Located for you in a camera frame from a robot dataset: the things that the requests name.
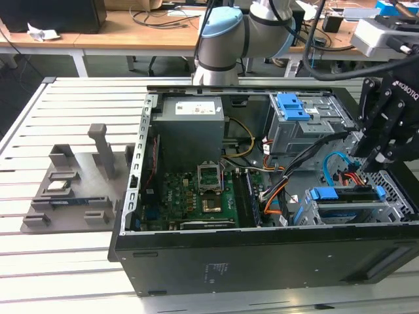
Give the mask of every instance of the blue plastic clip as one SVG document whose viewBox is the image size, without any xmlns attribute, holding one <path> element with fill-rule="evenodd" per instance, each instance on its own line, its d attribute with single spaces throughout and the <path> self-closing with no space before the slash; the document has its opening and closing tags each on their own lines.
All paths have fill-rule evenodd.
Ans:
<svg viewBox="0 0 419 314">
<path fill-rule="evenodd" d="M 313 188 L 310 191 L 313 200 L 337 200 L 338 194 L 332 187 Z"/>
<path fill-rule="evenodd" d="M 377 185 L 375 190 L 376 190 L 377 195 L 380 198 L 380 200 L 385 201 L 386 200 L 386 190 L 380 185 Z"/>
<path fill-rule="evenodd" d="M 287 121 L 309 121 L 310 115 L 304 111 L 302 102 L 295 94 L 278 94 L 278 107 Z"/>
</svg>

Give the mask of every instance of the small electronic component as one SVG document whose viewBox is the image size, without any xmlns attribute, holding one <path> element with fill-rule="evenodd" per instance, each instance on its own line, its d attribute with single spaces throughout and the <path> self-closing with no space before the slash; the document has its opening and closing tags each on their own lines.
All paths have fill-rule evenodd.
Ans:
<svg viewBox="0 0 419 314">
<path fill-rule="evenodd" d="M 180 224 L 181 230 L 205 230 L 205 229 L 227 229 L 234 228 L 234 221 L 188 221 Z"/>
<path fill-rule="evenodd" d="M 47 192 L 57 192 L 57 191 L 64 191 L 68 186 L 67 181 L 52 181 L 48 188 L 46 188 Z"/>
<path fill-rule="evenodd" d="M 221 173 L 219 165 L 204 162 L 198 166 L 198 189 L 200 192 L 221 192 Z"/>
<path fill-rule="evenodd" d="M 204 194 L 201 197 L 203 213 L 221 213 L 221 196 L 217 194 Z"/>
</svg>

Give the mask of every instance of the desk leg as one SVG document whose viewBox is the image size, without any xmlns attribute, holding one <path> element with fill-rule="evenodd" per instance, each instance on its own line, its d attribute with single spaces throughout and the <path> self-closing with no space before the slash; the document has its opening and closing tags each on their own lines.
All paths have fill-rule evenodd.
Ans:
<svg viewBox="0 0 419 314">
<path fill-rule="evenodd" d="M 253 67 L 253 58 L 248 58 L 246 61 L 246 73 L 251 73 L 252 67 Z"/>
<path fill-rule="evenodd" d="M 285 70 L 285 75 L 283 77 L 295 77 L 297 70 L 299 68 L 301 60 L 298 59 L 289 59 L 287 64 L 287 69 Z"/>
<path fill-rule="evenodd" d="M 74 52 L 71 54 L 76 65 L 77 72 L 80 77 L 88 77 L 87 74 L 87 63 L 84 58 L 83 52 Z"/>
<path fill-rule="evenodd" d="M 6 64 L 11 69 L 17 69 L 18 64 L 16 63 L 13 57 L 14 57 L 14 54 L 2 54 L 2 58 L 6 62 Z"/>
<path fill-rule="evenodd" d="M 134 57 L 133 56 L 127 56 L 126 57 L 126 63 L 128 63 L 128 70 L 133 71 L 136 68 L 134 67 Z"/>
</svg>

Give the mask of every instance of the label sticker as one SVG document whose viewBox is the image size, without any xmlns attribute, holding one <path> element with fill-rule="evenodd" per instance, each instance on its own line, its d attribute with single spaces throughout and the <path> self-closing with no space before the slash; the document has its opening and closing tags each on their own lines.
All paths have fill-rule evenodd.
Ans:
<svg viewBox="0 0 419 314">
<path fill-rule="evenodd" d="M 213 101 L 179 101 L 176 103 L 175 114 L 215 114 Z"/>
<path fill-rule="evenodd" d="M 288 203 L 290 203 L 290 204 L 293 204 L 293 203 L 298 203 L 299 202 L 299 196 L 298 195 L 291 195 L 290 196 L 290 200 L 289 200 L 289 202 Z"/>
<path fill-rule="evenodd" d="M 286 227 L 286 226 L 288 226 L 288 221 L 282 216 L 282 215 L 280 215 L 280 224 L 283 226 L 283 227 Z"/>
<path fill-rule="evenodd" d="M 269 155 L 269 152 L 270 152 L 269 144 L 264 144 L 263 145 L 263 153 L 265 155 Z"/>
<path fill-rule="evenodd" d="M 52 205 L 68 205 L 68 201 L 50 201 Z"/>
<path fill-rule="evenodd" d="M 319 114 L 319 111 L 316 108 L 305 108 L 304 110 L 308 114 L 310 114 L 310 113 L 317 113 L 317 114 Z"/>
</svg>

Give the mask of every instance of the black cable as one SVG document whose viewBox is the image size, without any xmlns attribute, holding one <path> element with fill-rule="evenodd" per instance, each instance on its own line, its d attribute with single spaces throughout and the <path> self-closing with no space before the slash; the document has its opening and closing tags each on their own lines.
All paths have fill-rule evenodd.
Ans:
<svg viewBox="0 0 419 314">
<path fill-rule="evenodd" d="M 313 22 L 311 32 L 308 34 L 308 42 L 313 40 L 314 31 L 319 22 L 320 14 L 323 10 L 323 7 L 325 6 L 325 3 L 326 3 L 326 0 L 321 0 L 319 9 L 317 10 L 316 16 L 314 17 L 314 22 Z M 398 67 L 404 67 L 410 63 L 419 61 L 419 54 L 417 54 L 414 56 L 406 57 L 401 60 L 396 60 L 389 63 L 383 63 L 380 65 L 375 65 L 373 67 L 368 67 L 366 69 L 359 69 L 359 70 L 354 70 L 354 71 L 349 71 L 349 72 L 339 73 L 339 74 L 329 74 L 329 73 L 321 73 L 315 69 L 312 69 L 310 65 L 310 61 L 308 59 L 309 53 L 310 53 L 310 45 L 306 43 L 306 46 L 304 47 L 304 53 L 302 54 L 302 63 L 304 64 L 307 71 L 310 72 L 310 74 L 313 75 L 315 79 L 329 80 L 329 81 L 330 80 L 348 80 L 348 79 L 354 79 L 357 77 L 367 77 L 369 75 L 375 75 L 381 72 L 388 72 Z"/>
<path fill-rule="evenodd" d="M 305 33 L 308 35 L 309 30 L 308 30 L 307 26 L 309 26 L 309 27 L 311 28 L 311 25 L 308 25 L 308 24 L 303 23 L 303 26 L 304 26 L 306 29 L 302 29 L 301 31 L 305 32 Z M 332 40 L 332 38 L 329 36 L 329 34 L 327 34 L 325 31 L 323 31 L 323 30 L 322 30 L 322 29 L 320 29 L 320 28 L 316 28 L 316 31 L 319 31 L 320 33 L 322 33 L 323 35 L 325 35 L 325 36 L 326 36 L 326 39 L 328 39 L 328 40 L 329 40 L 329 45 L 328 45 L 327 47 L 332 46 L 332 44 L 333 44 L 333 40 Z"/>
<path fill-rule="evenodd" d="M 148 19 L 148 13 L 147 13 L 147 17 L 144 21 L 139 21 L 136 19 L 136 17 L 138 15 L 140 15 L 141 13 L 147 13 L 145 11 L 139 11 L 137 13 L 135 13 L 134 15 L 131 14 L 132 20 L 142 26 L 147 26 L 147 27 L 151 27 L 151 28 L 159 28 L 159 29 L 172 29 L 172 28 L 183 28 L 183 27 L 187 27 L 187 25 L 181 25 L 179 22 L 185 21 L 185 20 L 192 20 L 193 18 L 198 18 L 199 16 L 188 16 L 187 18 L 181 18 L 178 20 L 174 20 L 174 21 L 170 21 L 170 22 L 164 22 L 164 23 L 157 23 L 157 24 L 150 24 L 150 23 L 145 23 Z"/>
<path fill-rule="evenodd" d="M 194 59 L 195 60 L 198 59 L 198 51 L 199 51 L 199 47 L 201 45 L 202 33 L 204 32 L 205 25 L 207 24 L 208 19 L 210 18 L 212 9 L 213 9 L 214 4 L 215 4 L 215 0 L 209 0 L 208 2 L 209 2 L 209 5 L 207 6 L 207 9 L 205 11 L 204 20 L 202 21 L 201 30 L 199 32 L 198 40 L 196 41 L 196 45 L 195 45 L 195 50 L 194 50 Z"/>
<path fill-rule="evenodd" d="M 270 5 L 270 8 L 272 9 L 272 11 L 274 13 L 274 16 L 278 19 L 278 21 L 281 21 L 282 19 L 281 19 L 280 15 L 278 14 L 278 11 L 275 8 L 274 1 L 273 0 L 269 0 L 269 5 Z M 308 40 L 308 39 L 306 40 L 306 39 L 302 38 L 299 34 L 297 34 L 293 29 L 291 29 L 287 25 L 285 25 L 284 28 L 290 34 L 292 34 L 292 36 L 298 38 L 300 41 L 302 41 L 306 45 L 307 45 L 307 43 L 311 43 L 312 40 L 313 40 L 313 38 L 311 38 L 310 40 Z M 318 49 L 318 50 L 331 51 L 331 52 L 347 51 L 347 50 L 351 50 L 351 49 L 354 49 L 355 48 L 355 46 L 353 46 L 353 45 L 345 46 L 345 47 L 340 47 L 340 48 L 328 48 L 328 47 L 316 46 L 314 43 L 309 44 L 309 46 L 311 46 L 312 48 Z"/>
<path fill-rule="evenodd" d="M 264 196 L 268 193 L 271 193 L 273 190 L 277 190 L 285 181 L 288 180 L 289 176 L 291 176 L 296 170 L 296 168 L 300 167 L 303 162 L 309 160 L 311 157 L 313 157 L 315 154 L 317 154 L 320 150 L 320 148 L 330 142 L 330 141 L 336 141 L 337 139 L 344 139 L 348 136 L 348 132 L 339 132 L 331 135 L 327 135 L 325 137 L 322 137 L 321 139 L 318 139 L 315 143 L 311 144 L 309 147 L 304 149 L 302 152 L 300 152 L 298 155 L 294 157 L 294 159 L 285 167 L 285 169 L 281 173 L 281 179 L 278 183 L 271 186 L 268 190 L 264 192 Z"/>
<path fill-rule="evenodd" d="M 42 78 L 42 79 L 44 79 L 44 76 L 41 74 L 41 72 L 39 72 L 39 70 L 29 61 L 29 59 L 27 59 L 26 58 L 26 56 L 25 55 L 23 55 L 12 43 L 11 43 L 11 41 L 6 37 L 6 35 L 3 33 L 3 31 L 1 30 L 1 27 L 0 27 L 0 33 L 2 34 L 2 36 L 6 39 L 6 41 L 9 43 L 9 45 L 11 45 L 11 47 L 13 48 L 13 49 L 15 49 L 15 51 L 19 54 L 19 55 L 21 55 L 26 61 L 27 61 L 27 63 L 32 67 L 32 69 L 34 69 L 35 70 L 35 72 Z"/>
</svg>

